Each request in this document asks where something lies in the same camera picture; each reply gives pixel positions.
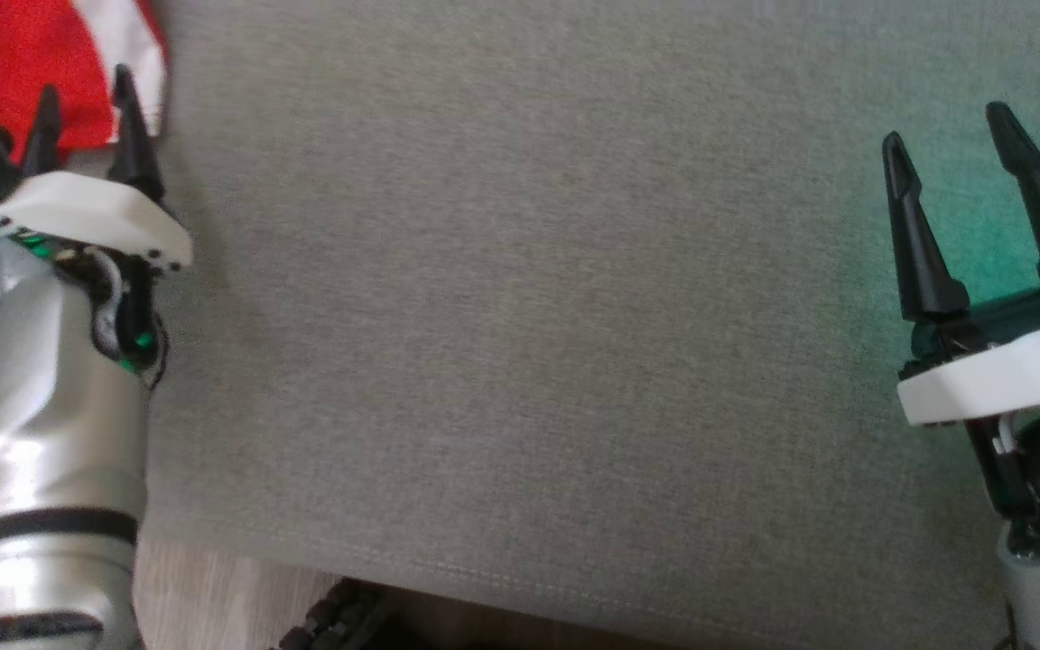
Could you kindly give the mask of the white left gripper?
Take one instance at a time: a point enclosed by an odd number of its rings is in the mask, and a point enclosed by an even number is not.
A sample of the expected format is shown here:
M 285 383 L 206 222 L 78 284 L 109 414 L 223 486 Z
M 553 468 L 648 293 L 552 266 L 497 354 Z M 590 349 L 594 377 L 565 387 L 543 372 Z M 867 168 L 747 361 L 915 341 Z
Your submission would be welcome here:
M 0 202 L 0 237 L 28 231 L 142 256 L 160 270 L 190 266 L 189 231 L 157 205 L 165 196 L 160 165 L 134 75 L 124 63 L 115 68 L 112 106 L 118 110 L 116 142 L 108 181 L 59 172 L 60 98 L 54 85 L 42 87 L 18 164 L 29 180 Z

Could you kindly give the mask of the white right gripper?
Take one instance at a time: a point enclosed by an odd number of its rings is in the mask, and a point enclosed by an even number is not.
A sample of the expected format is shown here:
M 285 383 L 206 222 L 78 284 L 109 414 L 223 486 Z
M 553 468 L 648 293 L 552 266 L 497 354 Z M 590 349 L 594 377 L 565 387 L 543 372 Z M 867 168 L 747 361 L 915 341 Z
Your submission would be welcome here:
M 1040 149 L 1002 100 L 985 110 L 1003 168 L 1017 182 L 1040 279 Z M 898 132 L 882 142 L 901 317 L 917 322 L 898 398 L 912 425 L 961 423 L 1040 407 L 1040 289 L 970 308 L 921 203 L 922 182 Z

